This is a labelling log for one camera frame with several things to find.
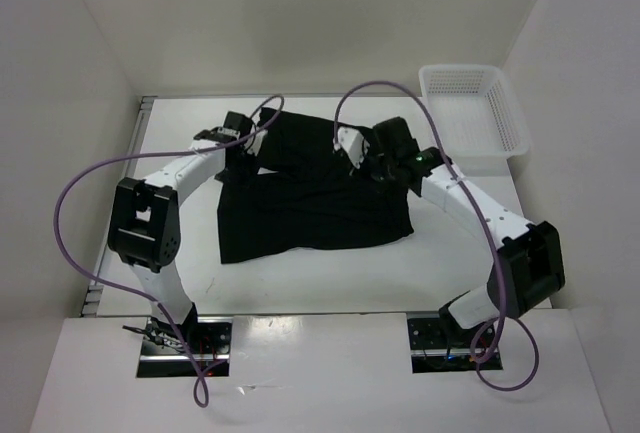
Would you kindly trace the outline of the black shorts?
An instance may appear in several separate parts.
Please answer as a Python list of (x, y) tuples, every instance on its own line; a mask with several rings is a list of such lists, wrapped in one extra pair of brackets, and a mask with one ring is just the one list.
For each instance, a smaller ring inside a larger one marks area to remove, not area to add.
[(258, 175), (248, 187), (221, 183), (222, 263), (295, 248), (370, 248), (413, 234), (407, 189), (385, 188), (354, 173), (332, 150), (332, 121), (264, 107), (257, 123), (270, 126)]

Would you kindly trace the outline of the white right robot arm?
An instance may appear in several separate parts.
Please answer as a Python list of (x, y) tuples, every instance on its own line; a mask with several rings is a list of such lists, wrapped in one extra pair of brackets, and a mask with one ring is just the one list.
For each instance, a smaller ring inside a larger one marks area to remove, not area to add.
[(361, 150), (362, 169), (374, 180), (406, 187), (439, 207), (492, 255), (487, 281), (440, 309), (438, 331), (446, 344), (464, 344), (489, 320), (518, 319), (565, 286), (558, 230), (501, 205), (440, 149), (420, 150), (404, 119), (375, 125)]

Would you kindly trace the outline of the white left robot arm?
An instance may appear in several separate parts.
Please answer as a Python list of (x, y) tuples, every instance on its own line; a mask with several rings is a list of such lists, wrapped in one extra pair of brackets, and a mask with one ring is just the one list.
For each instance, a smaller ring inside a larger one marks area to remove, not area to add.
[(224, 123), (197, 133), (189, 153), (140, 179), (116, 186), (107, 243), (151, 297), (154, 328), (185, 353), (200, 340), (195, 303), (186, 294), (175, 258), (181, 245), (180, 207), (202, 184), (229, 177), (237, 164), (255, 159), (258, 149), (240, 138), (257, 130), (254, 121), (229, 112)]

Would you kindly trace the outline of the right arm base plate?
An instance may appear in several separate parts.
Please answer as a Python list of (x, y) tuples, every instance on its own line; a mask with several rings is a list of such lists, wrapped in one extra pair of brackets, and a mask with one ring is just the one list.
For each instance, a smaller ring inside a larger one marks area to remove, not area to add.
[(435, 312), (406, 317), (413, 374), (475, 371), (470, 343), (477, 327), (448, 335)]

